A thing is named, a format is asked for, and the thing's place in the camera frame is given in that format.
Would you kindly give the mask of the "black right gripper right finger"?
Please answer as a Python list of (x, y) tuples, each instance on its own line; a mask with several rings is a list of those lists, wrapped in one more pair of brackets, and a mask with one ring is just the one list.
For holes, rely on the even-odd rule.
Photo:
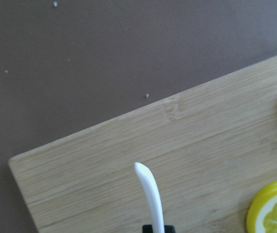
[(165, 233), (176, 233), (175, 227), (173, 225), (164, 225)]

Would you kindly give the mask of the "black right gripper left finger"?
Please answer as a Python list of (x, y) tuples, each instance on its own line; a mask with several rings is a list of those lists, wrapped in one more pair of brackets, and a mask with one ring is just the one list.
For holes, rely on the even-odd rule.
[(152, 225), (143, 225), (142, 226), (142, 233), (153, 233)]

